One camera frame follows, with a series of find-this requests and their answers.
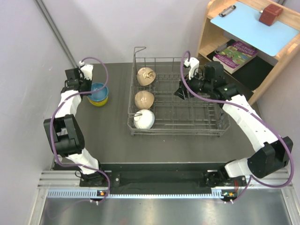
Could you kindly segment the white bowl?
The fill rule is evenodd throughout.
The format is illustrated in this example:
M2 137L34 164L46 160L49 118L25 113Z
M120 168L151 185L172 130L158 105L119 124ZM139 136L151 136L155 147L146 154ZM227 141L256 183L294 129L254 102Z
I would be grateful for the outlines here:
M137 129L150 129L155 122L155 115L148 109L142 109L134 115L134 125Z

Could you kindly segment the cream bowl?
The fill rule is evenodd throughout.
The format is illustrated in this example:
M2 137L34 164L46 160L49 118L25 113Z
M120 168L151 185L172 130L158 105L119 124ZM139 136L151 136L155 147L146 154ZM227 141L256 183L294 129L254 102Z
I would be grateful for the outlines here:
M156 72L149 67L143 67L137 71L136 76L141 86L147 86L155 80Z

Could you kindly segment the orange bowl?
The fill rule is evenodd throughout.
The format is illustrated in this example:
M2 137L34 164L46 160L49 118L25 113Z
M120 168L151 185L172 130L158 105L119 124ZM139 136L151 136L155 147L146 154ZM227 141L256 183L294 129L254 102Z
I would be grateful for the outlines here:
M105 104L108 101L108 96L106 96L105 98L101 99L101 100L96 100L96 99L92 99L91 97L88 97L88 100L90 102L92 102L93 104Z

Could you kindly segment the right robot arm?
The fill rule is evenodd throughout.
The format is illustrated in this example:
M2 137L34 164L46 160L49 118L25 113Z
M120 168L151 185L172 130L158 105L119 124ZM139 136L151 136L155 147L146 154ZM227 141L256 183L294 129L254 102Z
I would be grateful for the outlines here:
M182 99L191 94L200 100L217 103L241 128L254 149L252 156L230 161L218 169L217 177L223 185L231 185L239 176L249 176L259 182L287 165L291 168L290 175L281 186L292 181L292 140L288 136L282 138L258 116L239 88L227 82L222 64L210 61L200 69L196 58L183 59L180 75L180 87L175 94Z

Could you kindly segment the yellow-green bowl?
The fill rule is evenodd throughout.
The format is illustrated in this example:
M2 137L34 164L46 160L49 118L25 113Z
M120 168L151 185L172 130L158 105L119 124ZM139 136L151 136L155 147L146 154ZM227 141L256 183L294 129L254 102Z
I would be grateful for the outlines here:
M104 100L102 100L102 101L93 101L93 100L91 100L90 98L88 98L88 100L89 100L89 102L92 104L92 105L94 105L94 106L96 106L96 107L101 107L101 106L104 106L106 103L107 103L107 101L108 101L108 97L106 97Z

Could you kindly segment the tan speckled bowl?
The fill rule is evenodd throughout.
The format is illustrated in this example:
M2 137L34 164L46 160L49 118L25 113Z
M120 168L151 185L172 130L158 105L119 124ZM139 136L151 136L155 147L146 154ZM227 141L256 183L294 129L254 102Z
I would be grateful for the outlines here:
M135 105L138 109L150 109L154 103L154 95L149 91L142 90L135 95Z

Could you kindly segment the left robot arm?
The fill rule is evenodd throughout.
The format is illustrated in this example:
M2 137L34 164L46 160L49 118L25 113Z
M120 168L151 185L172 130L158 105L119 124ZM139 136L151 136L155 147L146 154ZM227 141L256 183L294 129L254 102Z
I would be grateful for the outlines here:
M87 64L68 69L65 86L60 92L60 103L51 119L44 120L44 129L56 159L66 158L79 167L82 187L99 187L107 179L101 164L85 148L83 133L75 118L83 96L92 86L93 66Z

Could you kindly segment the blue bowl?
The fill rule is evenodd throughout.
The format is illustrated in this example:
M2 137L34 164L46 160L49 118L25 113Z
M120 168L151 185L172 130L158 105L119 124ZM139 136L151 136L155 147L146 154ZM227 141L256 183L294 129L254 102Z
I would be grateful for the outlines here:
M108 96L108 88L104 84L100 82L93 83L91 86L91 91L96 91L89 95L92 99L101 100Z

